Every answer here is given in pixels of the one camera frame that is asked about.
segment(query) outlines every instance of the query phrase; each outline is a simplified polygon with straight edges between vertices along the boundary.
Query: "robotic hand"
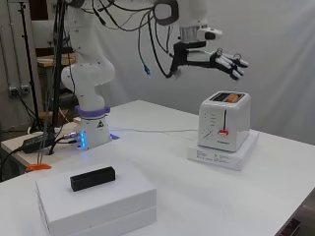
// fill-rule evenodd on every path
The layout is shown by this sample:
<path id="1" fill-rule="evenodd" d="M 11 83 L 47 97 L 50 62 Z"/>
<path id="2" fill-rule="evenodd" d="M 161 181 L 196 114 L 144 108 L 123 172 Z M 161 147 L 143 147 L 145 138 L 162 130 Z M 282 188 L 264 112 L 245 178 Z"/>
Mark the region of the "robotic hand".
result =
<path id="1" fill-rule="evenodd" d="M 174 44 L 169 75 L 176 74 L 181 66 L 218 69 L 236 81 L 244 75 L 241 68 L 249 64 L 241 60 L 240 54 L 224 54 L 221 48 L 214 52 L 196 50 L 205 47 L 207 40 L 216 40 L 222 35 L 220 30 L 208 27 L 205 0 L 157 0 L 154 13 L 158 24 L 180 26 L 180 42 Z"/>
<path id="2" fill-rule="evenodd" d="M 174 45 L 174 57 L 170 72 L 175 74 L 180 66 L 218 69 L 238 81 L 244 75 L 241 68 L 247 68 L 248 63 L 241 60 L 240 54 L 224 54 L 221 48 L 214 52 L 189 50 L 187 44 L 178 42 Z"/>

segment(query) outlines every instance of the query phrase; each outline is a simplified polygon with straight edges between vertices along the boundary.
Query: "white cardboard box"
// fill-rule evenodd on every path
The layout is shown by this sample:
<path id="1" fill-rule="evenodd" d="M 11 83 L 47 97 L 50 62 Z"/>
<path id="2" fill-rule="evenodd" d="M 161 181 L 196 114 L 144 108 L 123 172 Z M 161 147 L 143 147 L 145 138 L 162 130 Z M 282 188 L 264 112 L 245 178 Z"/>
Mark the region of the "white cardboard box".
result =
<path id="1" fill-rule="evenodd" d="M 112 166 L 116 181 L 73 192 L 70 177 Z M 157 221 L 157 191 L 128 163 L 90 166 L 36 182 L 50 236 L 118 236 Z"/>
<path id="2" fill-rule="evenodd" d="M 210 147 L 201 147 L 196 144 L 188 149 L 188 159 L 202 161 L 233 170 L 242 170 L 246 160 L 253 152 L 259 134 L 250 131 L 246 141 L 236 152 L 214 149 Z"/>

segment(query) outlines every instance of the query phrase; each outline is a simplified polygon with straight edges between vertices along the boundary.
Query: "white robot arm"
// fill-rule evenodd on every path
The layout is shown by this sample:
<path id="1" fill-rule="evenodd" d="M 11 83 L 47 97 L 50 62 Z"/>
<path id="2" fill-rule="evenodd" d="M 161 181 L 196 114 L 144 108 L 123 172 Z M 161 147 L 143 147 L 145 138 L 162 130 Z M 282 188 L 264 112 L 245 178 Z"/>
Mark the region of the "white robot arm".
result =
<path id="1" fill-rule="evenodd" d="M 103 4 L 102 0 L 64 1 L 69 5 L 68 28 L 71 44 L 77 55 L 77 63 L 63 70 L 62 82 L 67 89 L 75 93 L 79 100 L 78 111 L 82 121 L 77 127 L 77 132 L 81 136 L 80 147 L 94 148 L 110 141 L 105 121 L 109 110 L 105 107 L 103 97 L 95 88 L 113 80 L 115 70 L 99 50 L 101 42 L 93 33 L 92 20 L 96 15 L 100 22 L 106 25 L 99 16 L 99 11 L 104 10 L 110 20 L 115 23 L 107 7 L 114 5 L 119 8 L 120 6 L 116 5 L 114 0 L 107 0 L 106 4 Z M 221 49 L 211 53 L 202 50 L 207 40 L 221 37 L 220 30 L 208 27 L 205 1 L 136 0 L 136 2 L 151 4 L 151 7 L 144 9 L 144 17 L 147 16 L 150 19 L 151 15 L 154 15 L 157 23 L 162 26 L 180 25 L 180 41 L 173 46 L 172 64 L 170 72 L 164 73 L 166 77 L 170 78 L 181 66 L 197 66 L 219 69 L 238 80 L 243 75 L 240 68 L 248 66 L 246 62 L 240 60 L 240 56 L 223 54 Z M 101 3 L 103 9 L 96 10 L 95 2 Z"/>

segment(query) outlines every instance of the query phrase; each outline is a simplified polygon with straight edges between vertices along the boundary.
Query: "metal pole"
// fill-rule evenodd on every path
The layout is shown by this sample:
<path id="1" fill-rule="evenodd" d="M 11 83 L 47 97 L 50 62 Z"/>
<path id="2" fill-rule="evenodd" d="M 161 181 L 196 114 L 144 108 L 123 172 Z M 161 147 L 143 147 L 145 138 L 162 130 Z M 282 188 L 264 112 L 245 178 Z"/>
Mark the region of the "metal pole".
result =
<path id="1" fill-rule="evenodd" d="M 33 108 L 35 113 L 35 119 L 36 119 L 36 125 L 41 130 L 40 126 L 40 119 L 38 115 L 38 106 L 37 106 L 37 99 L 36 99 L 36 91 L 35 91 L 35 83 L 33 81 L 33 74 L 32 74 L 32 60 L 31 60 L 31 54 L 30 54 L 30 47 L 29 47 L 29 39 L 28 39 L 28 30 L 27 30 L 27 24 L 26 24 L 26 16 L 25 16 L 25 9 L 26 6 L 23 2 L 20 2 L 21 9 L 19 12 L 21 13 L 22 17 L 22 23 L 23 23 L 23 31 L 24 35 L 22 36 L 24 38 L 25 44 L 26 44 L 26 50 L 27 50 L 27 58 L 28 58 L 28 65 L 29 65 L 29 73 L 30 73 L 30 85 L 31 85 L 31 95 L 32 95 L 32 102 L 33 102 Z"/>

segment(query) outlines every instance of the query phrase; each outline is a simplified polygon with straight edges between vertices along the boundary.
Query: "toaster label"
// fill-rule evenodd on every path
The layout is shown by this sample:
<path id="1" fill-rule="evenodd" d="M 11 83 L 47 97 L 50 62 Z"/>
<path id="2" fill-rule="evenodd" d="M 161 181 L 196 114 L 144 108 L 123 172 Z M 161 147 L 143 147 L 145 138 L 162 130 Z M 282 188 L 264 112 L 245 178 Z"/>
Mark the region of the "toaster label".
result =
<path id="1" fill-rule="evenodd" d="M 219 144 L 223 144 L 223 145 L 229 145 L 229 143 L 226 142 L 222 142 L 222 141 L 218 141 Z"/>

